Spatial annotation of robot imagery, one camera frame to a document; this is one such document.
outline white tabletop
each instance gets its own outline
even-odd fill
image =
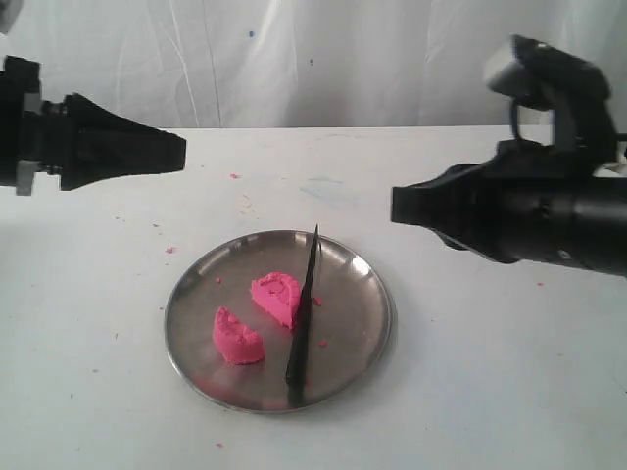
[[[627,466],[625,280],[490,263],[389,221],[393,185],[485,161],[507,128],[178,133],[181,173],[0,191],[1,468]],[[164,345],[178,278],[234,237],[316,223],[387,281],[381,367],[292,415],[193,392]]]

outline metal plate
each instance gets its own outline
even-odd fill
[[[169,299],[166,343],[172,364],[199,393],[248,411],[296,409],[288,403],[284,381],[292,335],[252,302],[250,286],[271,271],[304,282],[312,236],[272,231],[241,237],[209,252],[183,275]],[[313,306],[308,384],[298,408],[327,400],[361,377],[381,356],[393,320],[391,299],[368,263],[333,240],[319,240],[313,295],[322,306]],[[219,306],[260,332],[263,361],[222,360],[212,340]]]

